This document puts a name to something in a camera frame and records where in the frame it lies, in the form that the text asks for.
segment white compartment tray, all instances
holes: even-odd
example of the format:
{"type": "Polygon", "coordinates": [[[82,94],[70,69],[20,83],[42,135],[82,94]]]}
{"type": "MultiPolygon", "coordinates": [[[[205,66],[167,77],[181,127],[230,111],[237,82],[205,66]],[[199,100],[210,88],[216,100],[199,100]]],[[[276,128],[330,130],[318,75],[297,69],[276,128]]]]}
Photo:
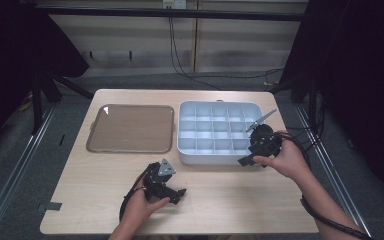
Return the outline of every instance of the white compartment tray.
{"type": "Polygon", "coordinates": [[[249,155],[246,129],[261,118],[261,108],[246,102],[186,101],[180,104],[177,148],[184,164],[239,165],[249,155]]]}

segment black fabric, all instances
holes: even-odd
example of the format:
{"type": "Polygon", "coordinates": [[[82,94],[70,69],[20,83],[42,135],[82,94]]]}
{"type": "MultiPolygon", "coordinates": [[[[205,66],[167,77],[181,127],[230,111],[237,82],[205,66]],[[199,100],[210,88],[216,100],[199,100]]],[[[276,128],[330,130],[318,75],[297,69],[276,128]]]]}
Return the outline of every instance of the black fabric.
{"type": "Polygon", "coordinates": [[[54,74],[64,77],[79,77],[89,65],[73,43],[52,20],[32,5],[20,5],[20,30],[23,34],[22,48],[54,74]]]}
{"type": "Polygon", "coordinates": [[[31,90],[39,66],[66,77],[89,67],[48,15],[19,1],[0,1],[0,130],[31,90]]]}
{"type": "Polygon", "coordinates": [[[332,38],[349,0],[309,0],[304,19],[295,36],[280,79],[280,86],[292,88],[291,97],[302,102],[318,78],[330,50],[332,38]]]}
{"type": "Polygon", "coordinates": [[[384,2],[352,3],[318,85],[329,110],[384,183],[384,2]]]}

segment gray floor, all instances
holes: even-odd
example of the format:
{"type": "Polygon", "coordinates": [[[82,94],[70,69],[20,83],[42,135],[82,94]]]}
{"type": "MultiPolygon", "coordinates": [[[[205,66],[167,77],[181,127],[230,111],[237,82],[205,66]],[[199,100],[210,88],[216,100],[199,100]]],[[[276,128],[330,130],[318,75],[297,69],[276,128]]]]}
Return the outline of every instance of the gray floor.
{"type": "MultiPolygon", "coordinates": [[[[231,78],[255,76],[261,72],[223,73],[229,78],[220,77],[219,73],[205,74],[219,77],[198,78],[202,84],[178,74],[135,75],[119,77],[87,77],[73,80],[92,92],[100,88],[131,89],[199,89],[199,90],[236,90],[265,91],[265,81],[275,82],[279,75],[271,75],[268,79],[231,78]]],[[[56,106],[52,121],[35,150],[26,172],[15,188],[14,194],[0,219],[0,239],[107,239],[108,236],[45,236],[40,233],[39,226],[43,213],[36,211],[37,205],[48,202],[52,196],[65,161],[77,136],[90,100],[61,87],[62,101],[56,106]]],[[[287,127],[302,127],[289,92],[275,95],[279,110],[287,127]]],[[[14,112],[3,129],[0,138],[0,190],[5,186],[19,157],[30,140],[32,129],[32,109],[14,112]]],[[[299,134],[301,130],[291,130],[299,134]]],[[[300,134],[304,145],[307,142],[305,133],[300,134]]],[[[333,116],[327,112],[325,131],[322,142],[326,147],[335,169],[344,182],[356,208],[360,211],[368,229],[375,239],[384,239],[384,186],[368,169],[364,158],[358,150],[350,149],[347,136],[337,125],[333,116]]],[[[318,160],[317,154],[309,151],[313,170],[319,180],[336,197],[325,170],[318,160]]],[[[318,234],[265,235],[262,239],[320,239],[318,234]]]]}

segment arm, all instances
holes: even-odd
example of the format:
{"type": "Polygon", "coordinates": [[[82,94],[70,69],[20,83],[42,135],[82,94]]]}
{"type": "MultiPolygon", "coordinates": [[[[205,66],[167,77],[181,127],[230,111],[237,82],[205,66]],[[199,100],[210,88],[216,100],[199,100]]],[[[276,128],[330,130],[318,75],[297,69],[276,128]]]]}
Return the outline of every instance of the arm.
{"type": "MultiPolygon", "coordinates": [[[[253,160],[270,166],[285,177],[292,179],[300,188],[308,204],[322,216],[362,232],[313,175],[301,151],[293,142],[284,139],[282,150],[275,158],[255,156],[253,160]]],[[[323,239],[356,239],[351,235],[326,226],[318,220],[315,221],[323,239]]]]}
{"type": "Polygon", "coordinates": [[[164,207],[170,198],[163,198],[157,202],[149,203],[145,198],[143,179],[136,186],[136,191],[127,203],[120,224],[114,229],[109,240],[129,240],[139,227],[145,223],[151,214],[164,207]]]}

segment wooden table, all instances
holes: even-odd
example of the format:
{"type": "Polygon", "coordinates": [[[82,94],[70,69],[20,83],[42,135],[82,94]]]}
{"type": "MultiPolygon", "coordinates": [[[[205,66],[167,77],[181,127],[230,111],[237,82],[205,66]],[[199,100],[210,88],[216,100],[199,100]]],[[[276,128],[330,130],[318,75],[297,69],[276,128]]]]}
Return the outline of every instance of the wooden table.
{"type": "MultiPolygon", "coordinates": [[[[177,205],[155,212],[138,231],[157,234],[265,234],[317,232],[299,199],[301,192],[271,168],[184,165],[179,161],[176,131],[165,154],[91,153],[86,150],[90,127],[105,104],[169,105],[178,121],[183,101],[254,102],[263,114],[277,108],[274,97],[262,92],[102,89],[86,114],[48,210],[44,234],[110,234],[118,224],[123,197],[149,163],[166,158],[176,168],[167,186],[186,188],[177,205]]],[[[275,131],[285,129],[279,111],[266,120],[275,131]]]]}

